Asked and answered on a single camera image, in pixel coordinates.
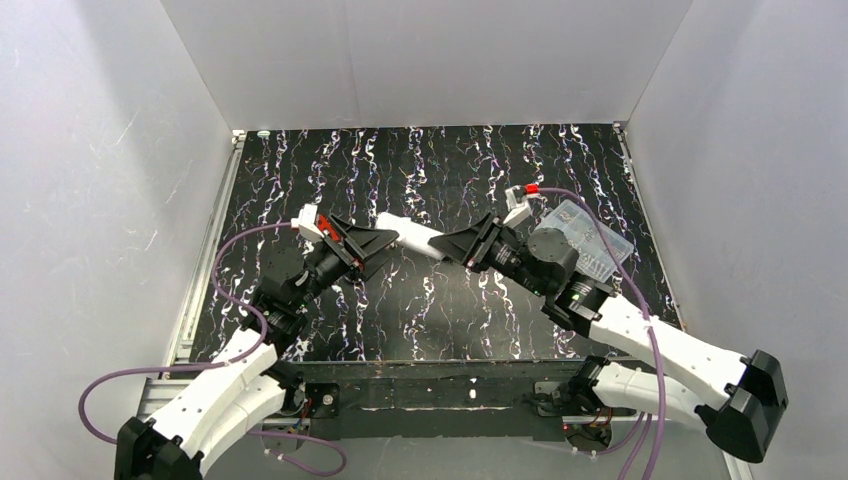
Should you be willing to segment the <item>white remote control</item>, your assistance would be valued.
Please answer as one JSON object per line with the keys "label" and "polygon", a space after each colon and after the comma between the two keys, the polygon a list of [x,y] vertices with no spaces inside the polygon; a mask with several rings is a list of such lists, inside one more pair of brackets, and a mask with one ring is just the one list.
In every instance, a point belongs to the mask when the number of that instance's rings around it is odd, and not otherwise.
{"label": "white remote control", "polygon": [[414,222],[409,217],[400,217],[389,212],[377,215],[375,228],[392,230],[398,233],[396,242],[407,249],[422,254],[434,260],[444,260],[447,256],[439,249],[430,245],[429,241],[442,235],[442,232]]}

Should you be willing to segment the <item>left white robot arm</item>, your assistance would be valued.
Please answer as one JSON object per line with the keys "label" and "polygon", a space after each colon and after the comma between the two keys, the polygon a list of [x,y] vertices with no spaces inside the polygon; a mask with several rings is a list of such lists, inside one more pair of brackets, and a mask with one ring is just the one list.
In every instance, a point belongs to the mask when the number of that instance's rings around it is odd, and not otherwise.
{"label": "left white robot arm", "polygon": [[201,479],[234,443],[282,411],[294,380],[277,363],[306,328],[305,307],[345,276],[370,278],[399,237],[334,215],[296,229],[314,245],[301,270],[263,277],[249,316],[214,357],[216,366],[147,418],[124,423],[115,478]]}

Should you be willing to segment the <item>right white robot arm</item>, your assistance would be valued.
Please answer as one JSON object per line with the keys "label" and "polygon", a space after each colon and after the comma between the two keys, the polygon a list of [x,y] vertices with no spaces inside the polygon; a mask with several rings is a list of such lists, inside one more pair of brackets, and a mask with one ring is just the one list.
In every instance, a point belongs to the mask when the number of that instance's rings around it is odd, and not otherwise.
{"label": "right white robot arm", "polygon": [[557,228],[521,239],[494,214],[429,239],[470,271],[493,269],[543,298],[557,326],[622,350],[654,373],[610,360],[587,363],[570,381],[585,405],[650,413],[701,430],[720,450],[761,463],[788,406],[782,365],[772,354],[720,348],[665,322],[577,269],[579,253]]}

